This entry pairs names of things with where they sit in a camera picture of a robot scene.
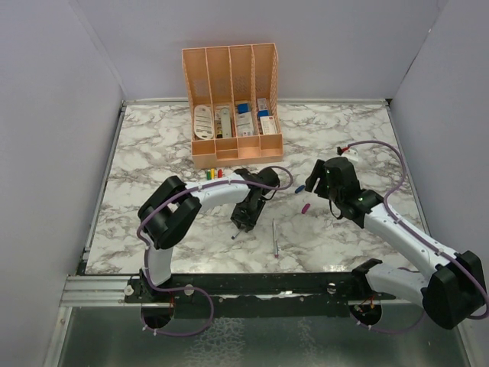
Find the blue whiteboard marker pen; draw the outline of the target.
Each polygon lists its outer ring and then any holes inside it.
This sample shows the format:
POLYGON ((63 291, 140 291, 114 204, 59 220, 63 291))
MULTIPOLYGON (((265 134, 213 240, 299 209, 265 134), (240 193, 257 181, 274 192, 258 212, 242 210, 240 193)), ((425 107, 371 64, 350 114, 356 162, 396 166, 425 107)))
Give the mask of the blue whiteboard marker pen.
POLYGON ((235 240, 240 235, 241 232, 242 232, 242 229, 239 229, 234 235, 232 235, 231 239, 235 240))

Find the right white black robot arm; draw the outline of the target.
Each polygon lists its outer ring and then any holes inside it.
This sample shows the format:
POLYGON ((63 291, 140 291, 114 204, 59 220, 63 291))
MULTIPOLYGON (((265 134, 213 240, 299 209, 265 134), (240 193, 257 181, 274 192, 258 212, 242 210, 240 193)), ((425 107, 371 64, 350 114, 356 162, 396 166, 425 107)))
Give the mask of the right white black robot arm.
POLYGON ((386 293, 424 309, 443 329, 451 330, 481 308, 486 285, 481 260, 459 253, 407 222, 373 190, 361 188, 354 165, 345 157, 318 160, 305 190, 327 199, 340 219, 379 236, 414 267, 403 271, 371 259, 353 270, 352 293, 361 299, 386 293))

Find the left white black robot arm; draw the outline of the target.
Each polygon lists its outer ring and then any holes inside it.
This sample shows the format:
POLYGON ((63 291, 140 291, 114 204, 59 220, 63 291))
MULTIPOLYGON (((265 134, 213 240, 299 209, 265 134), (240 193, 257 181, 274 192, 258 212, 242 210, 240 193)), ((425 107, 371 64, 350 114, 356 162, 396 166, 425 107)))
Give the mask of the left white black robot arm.
POLYGON ((256 174, 241 168, 203 183, 167 178, 138 210, 137 236, 146 243, 144 295, 154 302, 168 295, 173 247, 186 236, 198 214, 233 204, 232 223, 239 231, 249 232, 271 198, 269 192, 279 189, 280 179, 272 167, 256 174))

